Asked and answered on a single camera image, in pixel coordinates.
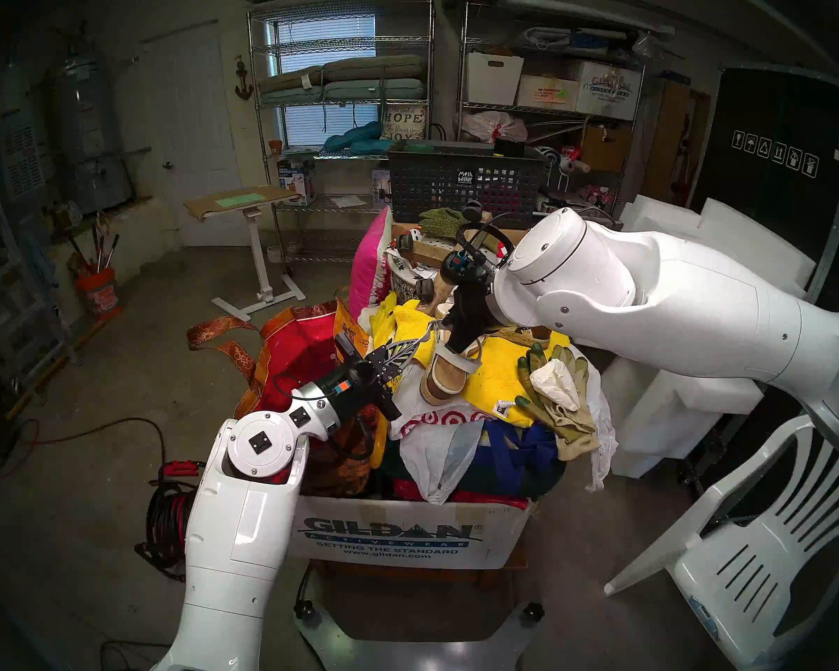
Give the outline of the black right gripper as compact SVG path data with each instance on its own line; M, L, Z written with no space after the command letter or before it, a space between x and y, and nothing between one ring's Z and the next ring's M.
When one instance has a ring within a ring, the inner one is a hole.
M486 334L502 329L496 316L493 296L494 278L504 259L489 260L483 251L451 251L442 262L440 275L453 286L453 305L445 315L448 330L445 350L461 357L480 357ZM468 345L468 336L475 337Z

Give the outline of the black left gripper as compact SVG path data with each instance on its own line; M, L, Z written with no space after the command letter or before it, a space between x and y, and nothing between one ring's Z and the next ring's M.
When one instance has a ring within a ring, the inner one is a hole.
M362 356L345 332L335 336L342 363L329 375L316 381L321 397L315 401L315 411L327 436L335 434L346 422L371 404L394 421L402 413L394 403L387 383L402 375L410 366L418 348L434 339L438 324L428 324L420 337L388 342Z

